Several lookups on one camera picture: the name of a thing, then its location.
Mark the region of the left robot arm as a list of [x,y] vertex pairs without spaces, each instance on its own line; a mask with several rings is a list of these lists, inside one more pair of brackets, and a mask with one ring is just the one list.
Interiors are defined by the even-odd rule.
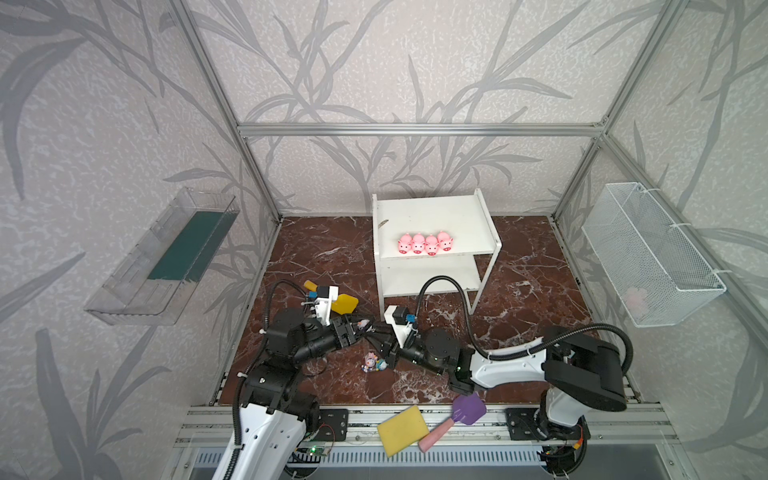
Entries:
[[216,479],[278,479],[306,436],[321,428],[317,397],[299,390],[304,365],[355,345],[376,320],[334,314],[332,291],[320,287],[312,297],[289,279],[270,287],[259,350],[237,374],[233,434]]

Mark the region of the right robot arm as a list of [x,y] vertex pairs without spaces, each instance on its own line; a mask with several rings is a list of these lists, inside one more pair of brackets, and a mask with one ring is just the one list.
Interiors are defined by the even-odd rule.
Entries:
[[404,360],[444,376],[462,397],[513,383],[547,384],[537,417],[542,429],[573,428],[591,410],[622,412],[627,407],[623,378],[634,347],[614,325],[555,326],[528,343],[487,350],[472,331],[468,345],[444,329],[419,331],[420,314],[390,306],[383,321],[365,322],[361,334],[388,366]]

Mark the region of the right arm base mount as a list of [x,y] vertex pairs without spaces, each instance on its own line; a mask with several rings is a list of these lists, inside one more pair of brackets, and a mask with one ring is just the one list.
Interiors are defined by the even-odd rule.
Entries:
[[510,407],[504,410],[506,428],[511,440],[539,442],[572,442],[589,440],[591,433],[582,416],[573,427],[544,422],[539,418],[539,409],[533,407]]

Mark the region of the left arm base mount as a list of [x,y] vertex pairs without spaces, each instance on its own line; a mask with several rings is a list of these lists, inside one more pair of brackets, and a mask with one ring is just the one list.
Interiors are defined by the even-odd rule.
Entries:
[[345,441],[350,411],[346,408],[320,408],[310,412],[306,419],[305,440],[321,442]]

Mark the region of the pink pig toy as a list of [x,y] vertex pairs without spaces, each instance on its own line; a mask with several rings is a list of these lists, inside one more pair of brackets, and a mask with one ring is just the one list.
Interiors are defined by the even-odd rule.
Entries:
[[421,254],[425,250],[426,239],[422,234],[416,234],[412,237],[411,251],[414,254]]
[[447,232],[444,232],[444,231],[439,232],[437,236],[437,240],[438,240],[438,247],[441,251],[448,252],[452,250],[454,239]]
[[438,239],[434,235],[429,235],[426,238],[426,244],[425,244],[424,252],[428,256],[436,256],[437,253],[439,252],[439,250],[440,250],[440,247],[439,247]]
[[406,255],[413,248],[413,239],[410,234],[402,235],[397,242],[397,250],[400,254]]

